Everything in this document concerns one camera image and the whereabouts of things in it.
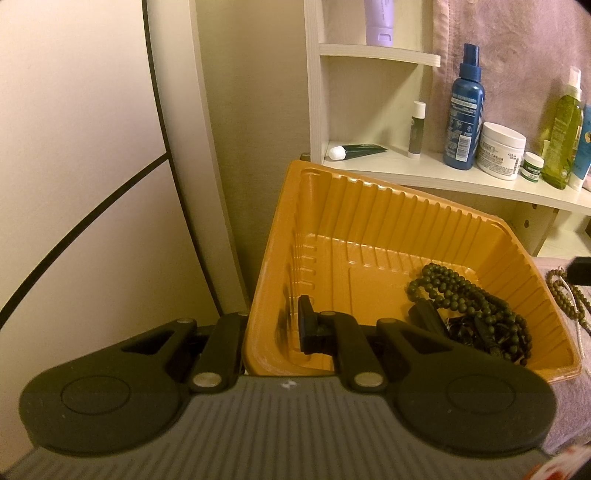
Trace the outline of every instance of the black curved line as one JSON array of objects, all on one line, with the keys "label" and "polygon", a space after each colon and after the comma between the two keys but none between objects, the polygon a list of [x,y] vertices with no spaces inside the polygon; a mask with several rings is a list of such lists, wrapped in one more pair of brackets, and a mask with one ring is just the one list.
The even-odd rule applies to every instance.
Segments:
[{"label": "black curved line", "polygon": [[189,231],[189,236],[191,237],[191,242],[193,243],[193,248],[195,250],[195,254],[197,255],[197,260],[199,262],[199,265],[201,266],[203,276],[205,277],[205,282],[207,284],[207,287],[209,288],[209,292],[212,296],[213,303],[216,306],[217,313],[221,316],[223,315],[222,305],[220,304],[219,299],[216,295],[216,291],[213,288],[213,281],[211,275],[207,271],[207,265],[203,260],[203,253],[201,252],[199,242],[197,241],[197,238],[194,234],[194,229],[191,225],[191,220],[189,217],[189,210],[187,209],[187,203],[183,197],[183,192],[181,191],[180,184],[178,182],[178,175],[176,167],[174,165],[174,158],[170,151],[170,144],[168,142],[168,135],[166,133],[166,126],[164,124],[164,115],[162,113],[162,105],[160,104],[160,95],[158,94],[158,84],[156,82],[156,69],[154,68],[154,58],[152,56],[152,41],[150,39],[150,21],[148,19],[148,5],[146,0],[142,0],[142,11],[144,13],[144,36],[146,39],[146,49],[148,51],[148,65],[150,66],[150,76],[152,77],[152,89],[154,90],[154,99],[156,100],[156,110],[158,112],[158,119],[160,120],[160,129],[162,130],[164,146],[166,148],[166,152],[170,154],[169,165],[170,170],[173,174],[174,188],[177,190],[177,196],[181,204],[183,217],[185,219],[185,223],[187,224],[187,230]]},{"label": "black curved line", "polygon": [[190,226],[189,221],[189,214],[187,212],[187,207],[184,201],[184,198],[181,194],[180,187],[178,185],[178,177],[176,170],[174,168],[174,163],[172,159],[172,155],[170,153],[170,145],[168,143],[168,136],[166,133],[166,127],[164,125],[164,117],[162,115],[162,106],[160,104],[160,97],[158,95],[158,86],[156,83],[156,72],[154,68],[154,59],[152,57],[152,45],[150,40],[150,29],[148,25],[148,7],[146,0],[142,0],[142,12],[144,16],[144,36],[146,40],[146,49],[148,53],[148,65],[150,67],[150,76],[152,81],[152,89],[154,91],[154,100],[156,102],[156,110],[158,113],[158,120],[160,122],[160,130],[162,132],[162,137],[164,140],[164,146],[166,149],[166,153],[163,154],[161,157],[154,160],[152,163],[144,167],[141,171],[139,171],[136,175],[131,177],[128,181],[126,181],[121,187],[116,189],[111,195],[109,195],[105,200],[103,200],[96,208],[94,208],[88,215],[86,215],[70,232],[66,234],[64,238],[62,238],[56,246],[54,246],[51,251],[39,262],[39,264],[33,269],[33,271],[27,276],[27,278],[21,283],[21,285],[16,289],[16,291],[12,294],[10,299],[7,303],[2,307],[0,310],[0,329],[4,326],[4,324],[8,321],[12,312],[18,307],[20,302],[23,298],[27,295],[27,293],[32,289],[33,285],[41,278],[41,276],[47,271],[47,269],[52,265],[52,263],[66,250],[67,247],[84,231],[86,228],[94,222],[104,211],[106,211],[111,205],[113,205],[119,198],[121,198],[127,191],[129,191],[132,187],[134,187],[140,180],[142,180],[145,176],[147,176],[150,172],[156,169],[158,166],[162,165],[165,161],[168,161],[170,165],[170,170],[173,176],[174,187],[177,191],[177,196],[180,202],[181,210],[183,211],[183,216],[185,219],[185,223],[187,225],[187,230],[189,231],[189,235],[191,237],[191,241],[193,243],[193,248],[195,249],[195,254],[197,255],[197,260],[201,266],[203,271],[203,275],[205,276],[205,281],[209,288],[209,291],[212,295],[213,302],[217,308],[217,311],[220,315],[222,315],[222,308],[220,303],[217,299],[215,294],[215,290],[213,288],[213,283],[211,281],[211,277],[205,268],[205,263],[203,262],[203,258],[201,252],[199,250],[199,245],[197,243],[197,239],[193,235],[193,230]]},{"label": "black curved line", "polygon": [[66,248],[84,231],[86,228],[94,222],[107,208],[113,205],[119,200],[127,191],[136,185],[140,180],[147,176],[150,172],[155,170],[157,167],[162,165],[164,162],[169,160],[167,153],[162,155],[160,158],[154,160],[150,165],[144,167],[128,181],[126,181],[121,187],[111,193],[105,198],[95,209],[93,209],[88,215],[86,215],[78,224],[70,230],[64,238],[62,238],[55,247],[45,256],[43,260],[29,273],[28,277],[24,282],[17,288],[12,294],[6,305],[0,310],[0,329],[7,322],[12,312],[18,307],[18,304],[23,300],[25,295],[32,289],[33,285],[37,283],[37,280],[47,271],[51,264],[59,257]]}]

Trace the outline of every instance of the pink towel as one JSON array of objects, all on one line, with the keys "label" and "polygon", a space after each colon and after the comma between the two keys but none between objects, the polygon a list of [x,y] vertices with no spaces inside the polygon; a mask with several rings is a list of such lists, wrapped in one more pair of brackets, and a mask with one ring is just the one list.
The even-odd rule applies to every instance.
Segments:
[{"label": "pink towel", "polygon": [[576,0],[434,0],[430,149],[443,151],[452,83],[464,43],[480,47],[484,120],[525,135],[540,150],[570,66],[582,71],[582,100],[591,102],[591,15]]}]

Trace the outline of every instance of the green oil bottle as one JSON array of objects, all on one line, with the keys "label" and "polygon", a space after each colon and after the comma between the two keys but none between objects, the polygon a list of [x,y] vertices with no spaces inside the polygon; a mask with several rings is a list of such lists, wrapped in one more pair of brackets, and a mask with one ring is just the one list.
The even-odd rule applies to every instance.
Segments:
[{"label": "green oil bottle", "polygon": [[564,190],[569,183],[570,170],[579,146],[583,125],[582,107],[581,71],[571,67],[566,94],[556,109],[550,145],[542,169],[542,178],[560,190]]}]

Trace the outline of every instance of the shelf edge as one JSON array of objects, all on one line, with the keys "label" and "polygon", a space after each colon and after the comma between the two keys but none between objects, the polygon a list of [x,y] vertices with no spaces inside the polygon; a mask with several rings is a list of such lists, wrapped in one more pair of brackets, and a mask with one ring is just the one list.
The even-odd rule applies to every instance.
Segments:
[{"label": "shelf edge", "polygon": [[369,45],[320,44],[321,57],[357,57],[390,61],[404,61],[431,67],[441,66],[441,57],[423,51],[405,50],[394,47],[374,47]]},{"label": "shelf edge", "polygon": [[[323,165],[330,167],[330,165],[327,165],[325,161],[323,161]],[[544,197],[528,192],[520,192],[518,190],[502,189],[495,186],[485,186],[481,184],[465,182],[460,180],[434,179],[429,177],[419,177],[407,174],[373,172],[363,170],[342,171],[346,171],[348,173],[353,173],[357,175],[363,175],[378,180],[385,180],[390,183],[399,184],[401,186],[418,188],[423,187],[435,190],[465,192],[487,197],[497,197],[507,200],[515,200],[517,202],[535,203],[536,205],[558,208],[560,210],[566,210],[568,212],[576,212],[582,213],[584,215],[591,215],[591,207],[566,202],[564,200],[557,200],[549,197]]]}]

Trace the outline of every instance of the ribbed gray surface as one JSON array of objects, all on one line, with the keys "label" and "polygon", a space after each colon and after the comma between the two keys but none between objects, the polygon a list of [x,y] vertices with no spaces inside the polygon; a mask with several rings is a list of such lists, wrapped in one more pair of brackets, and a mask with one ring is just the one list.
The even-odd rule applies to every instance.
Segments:
[{"label": "ribbed gray surface", "polygon": [[407,432],[385,400],[336,377],[241,377],[198,395],[158,439],[131,452],[73,458],[33,450],[10,480],[400,479],[521,480],[546,457],[443,453]]}]

